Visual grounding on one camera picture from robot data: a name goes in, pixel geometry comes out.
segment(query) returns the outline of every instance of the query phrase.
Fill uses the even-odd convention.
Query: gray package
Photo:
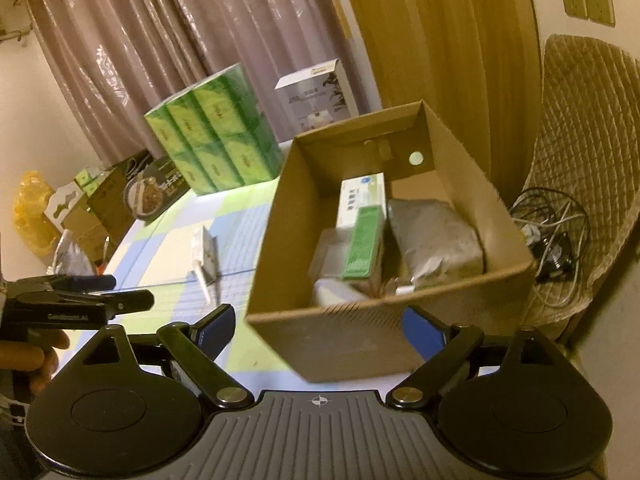
[[[388,216],[415,288],[484,272],[476,231],[441,200],[389,200]]]

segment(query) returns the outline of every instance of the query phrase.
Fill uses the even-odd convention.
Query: metal screw
[[[413,404],[422,399],[422,392],[418,388],[404,386],[393,390],[391,396],[400,404]]]
[[[228,386],[218,390],[216,397],[227,406],[236,406],[245,402],[249,394],[236,386]]]

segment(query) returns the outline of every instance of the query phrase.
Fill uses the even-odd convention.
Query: finger
[[[39,394],[47,384],[51,382],[51,377],[34,374],[29,381],[29,389],[33,395]]]
[[[38,373],[45,377],[51,377],[54,373],[56,373],[56,370],[58,370],[59,364],[60,361],[58,359],[58,354],[56,354],[56,351],[49,350],[44,354],[44,362],[42,363],[40,370],[38,370]]]
[[[53,346],[66,350],[69,348],[69,337],[62,330],[29,329],[29,342],[40,347]]]
[[[32,372],[42,366],[44,352],[37,346],[16,341],[0,341],[0,370]]]

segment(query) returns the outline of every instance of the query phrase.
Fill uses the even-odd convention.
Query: curtain
[[[52,72],[107,164],[143,148],[162,155],[146,111],[233,63],[242,62],[278,140],[293,135],[273,92],[281,76],[335,57],[350,71],[320,0],[27,3]]]

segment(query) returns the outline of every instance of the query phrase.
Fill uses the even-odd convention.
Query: tablecloth
[[[258,396],[262,390],[379,390],[386,392],[406,377],[337,383],[308,383],[244,322],[260,244],[277,180],[196,197],[188,192],[151,224],[137,221],[116,250],[107,273],[117,290],[148,288],[156,304],[148,312],[118,316],[127,333],[153,333],[171,321],[193,323],[221,303],[233,305],[236,334],[216,362]],[[209,286],[207,304],[190,273],[191,237],[204,225],[217,237],[221,277]],[[72,346],[60,354],[61,365],[95,332],[69,331]],[[153,367],[149,371],[158,372]]]

